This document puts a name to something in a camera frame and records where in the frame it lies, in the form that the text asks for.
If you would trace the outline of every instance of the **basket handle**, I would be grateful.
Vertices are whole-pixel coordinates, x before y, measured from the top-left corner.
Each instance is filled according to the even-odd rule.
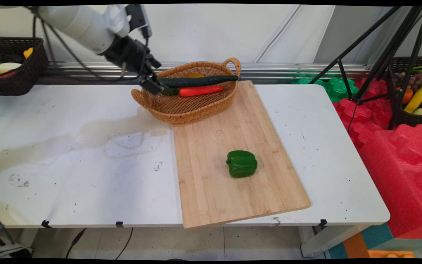
[[[140,104],[142,107],[146,108],[147,110],[149,110],[149,106],[146,104],[146,102],[142,99],[141,96],[141,91],[137,90],[137,89],[133,89],[131,90],[131,96],[134,98],[134,100],[136,102],[138,102],[138,104]]]
[[[236,58],[229,58],[229,59],[227,59],[225,62],[223,62],[223,63],[222,63],[222,65],[223,65],[224,67],[226,67],[226,65],[227,65],[229,62],[232,62],[232,63],[236,66],[236,75],[237,75],[237,76],[240,76],[240,70],[241,70],[241,67],[240,67],[240,62],[239,62],[239,60],[238,60],[238,59],[236,59]]]

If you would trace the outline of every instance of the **green bell pepper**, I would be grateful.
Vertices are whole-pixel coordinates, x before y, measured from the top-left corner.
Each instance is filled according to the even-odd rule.
[[[258,163],[255,155],[245,150],[234,150],[227,154],[226,164],[234,178],[247,177],[255,173]]]

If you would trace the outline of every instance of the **cucumber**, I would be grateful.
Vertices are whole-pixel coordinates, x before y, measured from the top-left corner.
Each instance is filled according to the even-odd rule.
[[[166,89],[160,92],[162,95],[179,95],[179,89],[178,88],[171,88]]]
[[[183,88],[183,87],[200,87],[208,85],[216,85],[223,82],[237,81],[239,77],[236,75],[208,76],[201,78],[158,78],[159,82],[167,87]]]

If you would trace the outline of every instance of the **fruit basket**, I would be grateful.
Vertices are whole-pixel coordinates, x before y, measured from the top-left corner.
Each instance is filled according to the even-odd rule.
[[[389,93],[394,92],[396,90],[396,87],[399,84],[397,76],[398,74],[401,74],[402,72],[406,71],[410,60],[410,57],[395,57],[390,62],[389,68],[392,70],[392,72],[388,71],[386,77],[387,90]],[[422,66],[422,57],[417,58],[415,66],[416,65]],[[412,89],[414,90],[417,89],[417,87],[414,87],[416,81],[417,80],[414,80],[414,83],[412,85]],[[390,97],[390,105],[392,106],[392,111],[395,111],[394,107],[397,102],[397,97],[398,95],[393,95]],[[398,109],[395,126],[406,124],[415,127],[418,124],[422,124],[422,115],[415,115],[405,112],[404,105],[400,105],[399,107],[400,109]]]
[[[32,54],[20,67],[0,74],[0,95],[25,95],[48,66],[43,40],[36,37],[0,37],[0,54],[22,54],[30,47]]]
[[[236,58],[227,59],[221,65],[216,62],[191,62],[180,65],[169,70],[159,72],[159,78],[183,78],[190,73],[201,73],[205,77],[234,75],[226,67],[232,62],[236,66],[236,75],[240,75],[241,66]],[[228,107],[237,90],[237,81],[228,81],[217,84],[223,87],[221,92],[210,93],[208,95],[198,95],[192,97],[153,95],[146,89],[141,91],[131,90],[132,97],[142,107],[146,108],[157,119],[174,124],[190,122],[194,119],[204,117],[212,112]]]

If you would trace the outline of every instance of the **floor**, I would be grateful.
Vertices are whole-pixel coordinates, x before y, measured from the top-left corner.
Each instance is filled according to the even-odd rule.
[[[65,257],[82,228],[39,229],[33,257]],[[70,259],[115,259],[131,228],[88,228]],[[302,259],[297,227],[134,228],[119,259],[134,260],[286,260]],[[316,259],[324,259],[322,254]]]

